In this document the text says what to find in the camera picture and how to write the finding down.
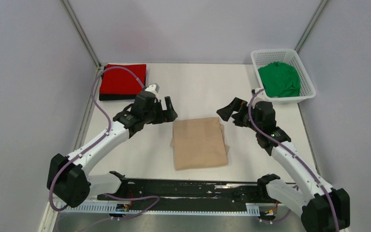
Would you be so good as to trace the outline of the beige t shirt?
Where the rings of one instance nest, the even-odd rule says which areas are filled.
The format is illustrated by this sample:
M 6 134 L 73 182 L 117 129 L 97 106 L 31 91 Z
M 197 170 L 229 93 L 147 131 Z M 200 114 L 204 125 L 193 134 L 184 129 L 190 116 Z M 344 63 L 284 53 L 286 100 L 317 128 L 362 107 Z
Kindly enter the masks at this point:
M 171 147 L 177 171 L 228 165 L 229 146 L 218 117 L 174 121 Z

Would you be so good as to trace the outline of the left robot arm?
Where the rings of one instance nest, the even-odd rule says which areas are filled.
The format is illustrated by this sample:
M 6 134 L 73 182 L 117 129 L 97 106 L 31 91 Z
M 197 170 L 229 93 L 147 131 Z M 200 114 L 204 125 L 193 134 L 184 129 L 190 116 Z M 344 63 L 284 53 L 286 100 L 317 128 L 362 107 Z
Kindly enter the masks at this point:
M 59 197 L 75 208 L 88 197 L 111 194 L 122 200 L 128 195 L 123 176 L 115 171 L 90 175 L 92 169 L 113 149 L 126 142 L 147 124 L 173 122 L 177 113 L 169 96 L 164 98 L 166 109 L 153 91 L 143 90 L 133 103 L 108 120 L 108 127 L 89 143 L 66 156 L 56 154 L 50 162 L 47 179 L 49 200 Z

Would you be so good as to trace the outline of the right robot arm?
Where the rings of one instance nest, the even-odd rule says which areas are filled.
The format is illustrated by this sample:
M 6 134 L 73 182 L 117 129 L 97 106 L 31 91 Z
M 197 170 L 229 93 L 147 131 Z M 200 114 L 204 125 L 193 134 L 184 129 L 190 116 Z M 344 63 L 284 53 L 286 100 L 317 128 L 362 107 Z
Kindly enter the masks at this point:
M 223 121 L 233 119 L 239 127 L 252 129 L 258 145 L 275 159 L 291 176 L 298 190 L 290 187 L 275 174 L 268 174 L 257 183 L 257 197 L 268 202 L 275 199 L 301 219 L 308 232 L 337 232 L 350 226 L 350 197 L 344 189 L 335 189 L 316 174 L 300 157 L 291 138 L 276 125 L 271 102 L 255 105 L 234 98 L 218 109 Z

